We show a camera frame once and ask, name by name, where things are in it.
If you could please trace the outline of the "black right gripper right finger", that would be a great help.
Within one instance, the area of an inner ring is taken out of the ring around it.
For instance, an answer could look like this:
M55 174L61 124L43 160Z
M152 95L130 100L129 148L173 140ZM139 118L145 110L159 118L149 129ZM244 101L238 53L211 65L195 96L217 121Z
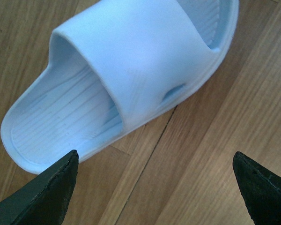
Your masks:
M254 224L281 225L281 177L239 151L232 166Z

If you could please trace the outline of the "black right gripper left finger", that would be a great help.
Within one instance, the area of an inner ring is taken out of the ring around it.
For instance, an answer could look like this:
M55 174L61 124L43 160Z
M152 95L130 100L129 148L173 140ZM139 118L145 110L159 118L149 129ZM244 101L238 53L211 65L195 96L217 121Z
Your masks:
M0 202L0 225L60 225L76 185L79 155L72 150Z

